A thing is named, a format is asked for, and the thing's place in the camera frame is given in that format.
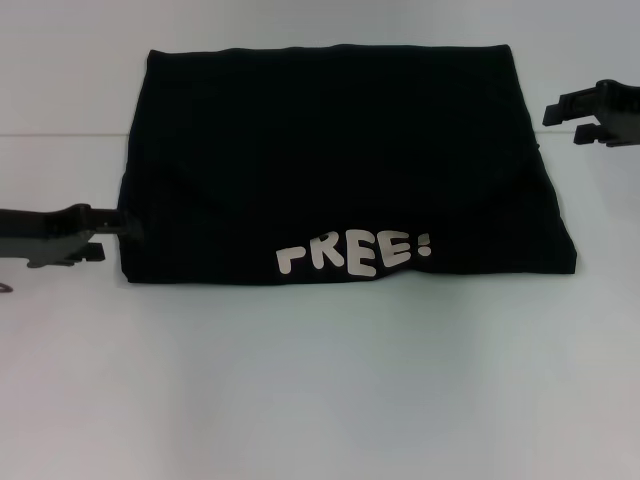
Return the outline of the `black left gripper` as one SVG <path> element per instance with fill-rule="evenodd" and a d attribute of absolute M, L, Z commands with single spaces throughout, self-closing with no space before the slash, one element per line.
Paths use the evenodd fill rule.
<path fill-rule="evenodd" d="M 77 204 L 54 212 L 1 210 L 1 257 L 27 261 L 28 268 L 74 266 L 105 260 L 95 234 L 142 237 L 138 219 L 117 209 Z"/>

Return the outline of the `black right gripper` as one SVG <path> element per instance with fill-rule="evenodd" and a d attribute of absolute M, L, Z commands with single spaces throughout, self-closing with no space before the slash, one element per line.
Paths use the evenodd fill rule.
<path fill-rule="evenodd" d="M 574 143 L 588 145 L 605 144 L 607 147 L 639 145 L 639 87 L 614 80 L 597 83 L 592 87 L 559 97 L 556 104 L 546 107 L 542 124 L 556 126 L 565 121 L 594 116 L 600 122 L 576 127 Z"/>

